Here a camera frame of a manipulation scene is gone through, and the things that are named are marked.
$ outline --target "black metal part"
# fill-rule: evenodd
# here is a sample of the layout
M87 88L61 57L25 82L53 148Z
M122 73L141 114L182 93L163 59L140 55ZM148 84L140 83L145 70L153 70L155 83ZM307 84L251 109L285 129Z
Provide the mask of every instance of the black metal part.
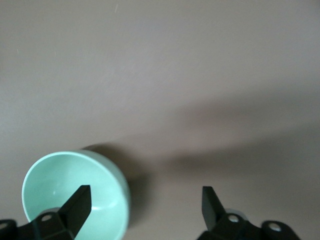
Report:
M234 213L226 213L211 186L202 189L202 215L208 231L197 240L300 240L279 221L265 221L261 228Z
M0 221L0 240L74 240L91 212L91 189L80 186L58 212L46 212L17 227L12 219Z

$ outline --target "bowl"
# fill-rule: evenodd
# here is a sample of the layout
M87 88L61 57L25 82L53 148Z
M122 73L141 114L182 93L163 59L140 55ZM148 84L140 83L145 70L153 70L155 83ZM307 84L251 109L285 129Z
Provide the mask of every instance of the bowl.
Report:
M22 185L29 222L60 208L81 185L90 185L92 207L75 240L122 239L130 215L128 183L112 161L89 150L54 152L33 164Z

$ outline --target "silver screw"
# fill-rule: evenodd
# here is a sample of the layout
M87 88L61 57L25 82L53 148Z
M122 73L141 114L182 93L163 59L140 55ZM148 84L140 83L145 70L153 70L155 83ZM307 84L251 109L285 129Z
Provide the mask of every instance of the silver screw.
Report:
M7 226L8 226L8 223L6 223L6 222L0 223L0 230L5 229Z
M229 215L228 219L233 223L239 222L239 218L236 215Z
M269 224L269 228L271 228L273 231L281 232L281 227L274 222Z
M45 216L43 216L43 217L41 218L41 221L42 221L42 222L45 222L45 221L48 221L48 220L51 219L51 218L52 218L51 215L45 215Z

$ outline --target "screw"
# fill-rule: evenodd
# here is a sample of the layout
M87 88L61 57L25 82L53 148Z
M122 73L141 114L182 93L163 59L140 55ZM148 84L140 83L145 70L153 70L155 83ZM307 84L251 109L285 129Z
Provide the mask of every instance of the screw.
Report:
M273 231L281 232L281 227L274 222L269 224L269 228L271 228Z
M6 227L8 227L8 223L0 223L0 230L5 229Z
M236 215L229 215L228 219L233 223L239 222L239 218Z
M45 221L48 221L48 220L51 219L51 218L52 218L51 215L45 215L45 216L43 216L43 217L41 218L41 221L42 221L42 222L45 222Z

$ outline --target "gray surface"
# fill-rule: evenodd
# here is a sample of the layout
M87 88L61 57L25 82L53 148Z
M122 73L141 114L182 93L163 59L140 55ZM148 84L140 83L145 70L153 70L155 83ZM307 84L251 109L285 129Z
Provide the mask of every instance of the gray surface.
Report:
M317 0L0 1L0 216L45 154L103 144L124 239L194 240L201 187L319 239Z

